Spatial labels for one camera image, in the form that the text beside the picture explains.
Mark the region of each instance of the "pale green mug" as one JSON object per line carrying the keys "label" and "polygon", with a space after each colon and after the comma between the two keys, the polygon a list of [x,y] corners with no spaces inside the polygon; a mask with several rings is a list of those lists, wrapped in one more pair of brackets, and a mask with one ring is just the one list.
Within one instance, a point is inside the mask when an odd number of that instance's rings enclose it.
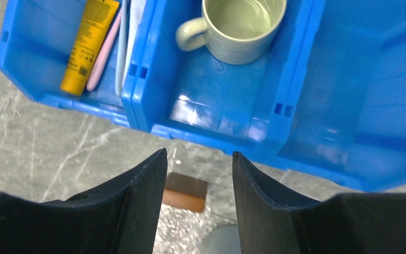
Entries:
{"label": "pale green mug", "polygon": [[284,17],[287,0],[202,0],[202,17],[177,29],[183,51],[202,46],[218,60],[248,64],[263,55]]}

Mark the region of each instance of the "toothbrush handle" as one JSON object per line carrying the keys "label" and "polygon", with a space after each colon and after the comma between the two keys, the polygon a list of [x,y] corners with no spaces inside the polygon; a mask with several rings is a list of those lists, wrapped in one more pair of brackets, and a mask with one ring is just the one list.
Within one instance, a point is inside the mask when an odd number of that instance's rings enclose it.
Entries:
{"label": "toothbrush handle", "polygon": [[122,11],[119,11],[113,26],[111,27],[108,35],[105,39],[102,48],[100,49],[99,55],[97,56],[96,62],[94,63],[93,70],[89,76],[88,83],[86,84],[86,89],[88,91],[94,90],[100,81],[102,72],[104,71],[106,62],[108,60],[109,53],[113,47],[114,39],[116,38],[117,32],[119,31],[119,26],[121,25]]}
{"label": "toothbrush handle", "polygon": [[122,19],[121,27],[119,28],[119,42],[117,48],[117,63],[116,63],[116,77],[114,82],[114,90],[117,97],[122,93],[122,82],[125,68],[125,55],[127,53],[127,23],[128,23],[128,3],[130,0],[122,0]]}

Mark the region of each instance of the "blue storage crate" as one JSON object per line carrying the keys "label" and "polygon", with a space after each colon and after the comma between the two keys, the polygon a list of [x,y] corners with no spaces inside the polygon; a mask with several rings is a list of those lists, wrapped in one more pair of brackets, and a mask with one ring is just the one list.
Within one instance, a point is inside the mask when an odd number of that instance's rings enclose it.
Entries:
{"label": "blue storage crate", "polygon": [[143,56],[132,58],[122,90],[134,112],[130,123],[227,154],[275,157],[289,134],[323,6],[324,0],[288,1],[270,51],[233,66],[206,47],[183,52],[175,42],[178,26],[201,16],[201,0],[156,0],[150,29],[137,33]]}
{"label": "blue storage crate", "polygon": [[406,183],[406,1],[327,1],[279,157],[364,191]]}
{"label": "blue storage crate", "polygon": [[289,1],[270,52],[229,66],[174,43],[200,0],[147,0],[122,101],[117,45],[95,91],[59,89],[84,3],[8,1],[0,70],[28,98],[355,189],[406,183],[406,1]]}
{"label": "blue storage crate", "polygon": [[[117,39],[97,88],[77,97],[60,90],[86,0],[8,0],[0,37],[0,70],[31,100],[130,127],[114,93]],[[145,11],[153,10],[148,1]]]}

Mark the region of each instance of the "mug handle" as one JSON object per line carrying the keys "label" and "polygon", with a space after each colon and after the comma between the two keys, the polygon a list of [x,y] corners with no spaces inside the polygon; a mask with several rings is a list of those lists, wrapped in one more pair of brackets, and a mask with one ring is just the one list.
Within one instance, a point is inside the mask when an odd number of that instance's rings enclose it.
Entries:
{"label": "mug handle", "polygon": [[208,25],[202,17],[184,22],[178,27],[176,33],[178,48],[183,51],[192,51],[206,45],[207,42],[202,34],[206,31],[208,31]]}

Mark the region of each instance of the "marble floor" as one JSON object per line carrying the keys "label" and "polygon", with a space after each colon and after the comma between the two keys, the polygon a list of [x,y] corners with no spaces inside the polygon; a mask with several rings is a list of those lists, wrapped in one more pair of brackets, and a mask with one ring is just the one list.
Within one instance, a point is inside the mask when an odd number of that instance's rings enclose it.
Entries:
{"label": "marble floor", "polygon": [[[6,2],[0,0],[0,27]],[[37,202],[66,199],[132,168],[163,147],[168,150],[170,171],[206,180],[209,190],[202,214],[162,206],[154,253],[198,253],[205,234],[236,223],[231,157],[30,102],[0,73],[0,191]],[[293,170],[259,168],[319,200],[349,191]],[[393,191],[406,192],[406,186]]]}

